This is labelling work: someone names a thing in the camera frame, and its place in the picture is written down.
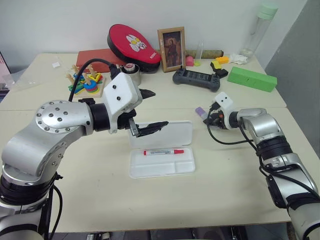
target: green foam block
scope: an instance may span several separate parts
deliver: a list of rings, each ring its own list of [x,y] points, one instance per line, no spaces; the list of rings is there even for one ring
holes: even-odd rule
[[[277,86],[277,78],[234,66],[229,73],[228,82],[254,89],[271,92]]]

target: red cutting board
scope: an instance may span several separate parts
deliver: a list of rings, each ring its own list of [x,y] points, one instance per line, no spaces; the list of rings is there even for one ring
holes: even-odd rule
[[[97,49],[97,50],[87,50],[87,51],[80,51],[78,53],[78,58],[76,60],[76,66],[82,67],[85,62],[90,59],[104,59],[112,64],[119,64],[124,65],[125,62],[120,60],[111,50],[110,48],[107,49]],[[93,69],[98,73],[108,73],[110,69],[108,65],[102,62],[93,62],[92,63]]]

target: clear plastic bottle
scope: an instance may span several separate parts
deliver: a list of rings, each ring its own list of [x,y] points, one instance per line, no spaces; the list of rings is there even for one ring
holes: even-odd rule
[[[265,2],[261,5],[260,11],[257,13],[256,20],[250,30],[248,40],[240,50],[241,55],[248,57],[248,59],[254,55],[277,10],[277,5],[272,2]]]

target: table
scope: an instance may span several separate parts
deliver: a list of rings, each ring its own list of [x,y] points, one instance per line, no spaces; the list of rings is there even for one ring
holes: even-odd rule
[[[320,186],[320,161],[299,126],[284,107],[267,107],[294,152]],[[0,151],[34,110],[0,111],[3,130]],[[272,223],[290,220],[285,209],[276,208],[258,159],[247,143],[226,146],[210,138],[193,108],[138,109],[137,122],[191,120],[191,147],[196,170],[192,174],[132,179],[129,177],[129,146],[125,130],[82,137],[64,154],[56,182],[63,194],[58,232],[100,232],[142,229],[187,228]],[[214,130],[223,141],[243,137],[238,129]],[[87,154],[85,148],[96,148]],[[58,212],[54,198],[52,219]]]
[[[203,59],[201,66],[187,67],[187,69],[212,74],[210,61],[210,59]],[[52,63],[55,62],[60,62],[61,66],[53,68]],[[76,53],[42,53],[37,55],[22,78],[32,79],[42,84],[24,90],[11,90],[0,104],[0,111],[36,110],[41,104],[51,100],[67,100],[70,92],[67,88],[69,81],[65,75],[71,69],[72,64],[76,62]],[[227,71],[231,71],[233,66],[240,66],[265,74],[255,57],[246,65],[229,63],[222,66]],[[285,101],[276,89],[272,92],[265,92],[228,82],[228,77],[225,77],[220,80],[220,89],[215,93],[201,87],[176,85],[172,81],[173,74],[174,72],[163,73],[161,67],[155,74],[142,74],[139,87],[154,91],[156,96],[146,99],[137,109],[208,108],[215,96],[221,91],[232,96],[239,108],[286,107]],[[101,98],[97,98],[96,102],[100,103]]]

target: picture frame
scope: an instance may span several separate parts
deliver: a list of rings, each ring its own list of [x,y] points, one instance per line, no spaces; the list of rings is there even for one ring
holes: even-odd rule
[[[186,67],[185,28],[158,29],[158,40],[163,72],[172,72]]]

